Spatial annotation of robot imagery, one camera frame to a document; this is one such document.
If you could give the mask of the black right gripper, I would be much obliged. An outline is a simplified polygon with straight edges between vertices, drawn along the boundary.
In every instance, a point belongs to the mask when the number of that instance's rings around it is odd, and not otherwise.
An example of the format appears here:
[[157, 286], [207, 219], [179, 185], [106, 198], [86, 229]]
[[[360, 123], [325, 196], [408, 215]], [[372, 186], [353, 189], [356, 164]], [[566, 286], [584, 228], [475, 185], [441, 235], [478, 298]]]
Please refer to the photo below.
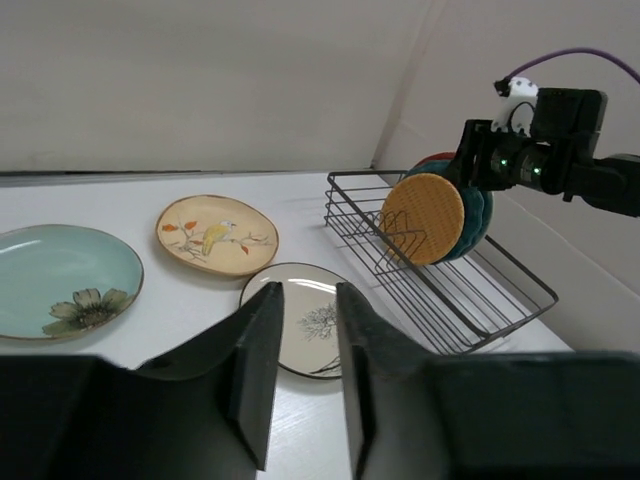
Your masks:
[[447, 179], [459, 189], [561, 194], [574, 165], [593, 164], [607, 103], [599, 90], [541, 88], [510, 106], [504, 126], [468, 120]]

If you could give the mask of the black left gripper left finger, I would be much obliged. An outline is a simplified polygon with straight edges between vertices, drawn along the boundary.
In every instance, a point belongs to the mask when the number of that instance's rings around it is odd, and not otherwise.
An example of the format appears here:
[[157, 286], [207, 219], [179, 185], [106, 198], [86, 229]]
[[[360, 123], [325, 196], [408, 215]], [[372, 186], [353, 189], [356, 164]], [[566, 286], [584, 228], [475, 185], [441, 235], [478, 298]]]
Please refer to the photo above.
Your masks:
[[266, 466], [284, 289], [137, 369], [88, 355], [1, 359], [5, 479], [253, 479]]

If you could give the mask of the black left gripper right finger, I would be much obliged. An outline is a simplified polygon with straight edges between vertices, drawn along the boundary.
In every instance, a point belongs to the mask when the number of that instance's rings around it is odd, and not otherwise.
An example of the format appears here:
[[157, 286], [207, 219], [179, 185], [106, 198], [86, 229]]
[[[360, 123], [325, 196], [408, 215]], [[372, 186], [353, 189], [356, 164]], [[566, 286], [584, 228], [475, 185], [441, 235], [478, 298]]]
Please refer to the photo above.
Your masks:
[[355, 479], [635, 479], [639, 358], [439, 356], [336, 291]]

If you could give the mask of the dark teal scalloped plate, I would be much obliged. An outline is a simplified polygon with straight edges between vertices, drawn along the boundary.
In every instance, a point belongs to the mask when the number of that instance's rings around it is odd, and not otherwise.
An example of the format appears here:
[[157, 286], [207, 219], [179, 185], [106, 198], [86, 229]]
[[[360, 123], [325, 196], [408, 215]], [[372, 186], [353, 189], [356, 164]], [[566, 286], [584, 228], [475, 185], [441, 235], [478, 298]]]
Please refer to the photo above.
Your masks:
[[[421, 173], [443, 174], [451, 161], [433, 161], [418, 168], [413, 166], [407, 171], [406, 177]], [[462, 233], [452, 250], [439, 262], [457, 260], [473, 250], [485, 237], [493, 216], [494, 199], [491, 192], [468, 187], [460, 189], [459, 194], [465, 215]]]

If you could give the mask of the cream tree plate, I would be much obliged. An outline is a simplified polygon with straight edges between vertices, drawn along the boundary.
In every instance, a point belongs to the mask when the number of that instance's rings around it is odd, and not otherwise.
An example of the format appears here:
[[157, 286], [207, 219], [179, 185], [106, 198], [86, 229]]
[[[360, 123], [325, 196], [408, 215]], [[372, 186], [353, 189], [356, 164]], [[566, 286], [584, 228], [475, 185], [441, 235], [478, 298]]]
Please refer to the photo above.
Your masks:
[[245, 284], [244, 304], [269, 282], [282, 284], [284, 317], [279, 365], [314, 380], [342, 376], [337, 332], [336, 285], [344, 278], [320, 266], [300, 262], [271, 265]]

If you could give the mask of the red teal flower plate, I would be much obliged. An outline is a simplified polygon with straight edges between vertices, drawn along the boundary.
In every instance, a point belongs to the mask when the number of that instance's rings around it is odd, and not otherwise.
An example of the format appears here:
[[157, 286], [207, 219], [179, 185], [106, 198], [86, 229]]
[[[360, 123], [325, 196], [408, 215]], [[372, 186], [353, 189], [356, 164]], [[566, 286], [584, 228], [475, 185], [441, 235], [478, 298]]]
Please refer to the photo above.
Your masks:
[[417, 162], [414, 165], [414, 167], [418, 168], [418, 167], [421, 167], [422, 165], [424, 165], [425, 163], [429, 163], [429, 162], [433, 162], [433, 161], [449, 162], [449, 161], [453, 160], [454, 158], [455, 158], [455, 153], [454, 152], [439, 152], [439, 153], [435, 153], [435, 154], [432, 154], [432, 155], [429, 155], [429, 156], [423, 158], [422, 160]]

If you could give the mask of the woven bamboo plate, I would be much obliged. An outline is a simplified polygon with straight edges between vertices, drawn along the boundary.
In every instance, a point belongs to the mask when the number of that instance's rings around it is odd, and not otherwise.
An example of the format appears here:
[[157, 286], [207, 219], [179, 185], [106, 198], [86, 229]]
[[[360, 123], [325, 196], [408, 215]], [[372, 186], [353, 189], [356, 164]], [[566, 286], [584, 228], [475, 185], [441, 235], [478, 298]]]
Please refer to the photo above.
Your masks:
[[464, 221], [458, 190], [439, 175], [419, 173], [392, 188], [381, 208], [379, 229], [411, 263], [424, 266], [453, 249]]

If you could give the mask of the beige bird plate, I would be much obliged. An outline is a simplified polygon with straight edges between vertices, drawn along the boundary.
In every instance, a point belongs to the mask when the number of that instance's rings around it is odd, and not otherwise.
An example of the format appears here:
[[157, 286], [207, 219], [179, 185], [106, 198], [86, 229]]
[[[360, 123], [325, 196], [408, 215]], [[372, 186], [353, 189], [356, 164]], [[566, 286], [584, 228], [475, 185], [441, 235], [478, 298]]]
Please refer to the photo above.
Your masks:
[[262, 212], [219, 195], [174, 201], [159, 215], [156, 238], [173, 258], [217, 275], [252, 275], [274, 260], [279, 233]]

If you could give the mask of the light green flower plate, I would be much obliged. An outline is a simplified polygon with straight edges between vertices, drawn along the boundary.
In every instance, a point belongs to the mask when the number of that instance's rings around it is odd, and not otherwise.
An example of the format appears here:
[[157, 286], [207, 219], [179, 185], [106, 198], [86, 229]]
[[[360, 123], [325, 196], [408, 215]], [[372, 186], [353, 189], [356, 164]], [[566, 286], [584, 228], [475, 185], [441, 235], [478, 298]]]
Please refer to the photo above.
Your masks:
[[1, 337], [58, 341], [122, 315], [139, 296], [143, 262], [101, 230], [33, 225], [1, 234]]

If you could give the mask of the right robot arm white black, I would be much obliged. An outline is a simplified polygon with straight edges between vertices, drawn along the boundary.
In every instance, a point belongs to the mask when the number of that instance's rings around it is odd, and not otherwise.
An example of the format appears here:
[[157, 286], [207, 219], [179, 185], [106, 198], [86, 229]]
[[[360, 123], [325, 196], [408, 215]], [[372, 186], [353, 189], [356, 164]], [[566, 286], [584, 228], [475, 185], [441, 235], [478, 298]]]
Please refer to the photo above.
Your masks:
[[638, 217], [638, 156], [594, 155], [607, 103], [604, 92], [591, 89], [512, 92], [496, 119], [465, 123], [445, 177], [458, 188], [504, 191], [522, 186]]

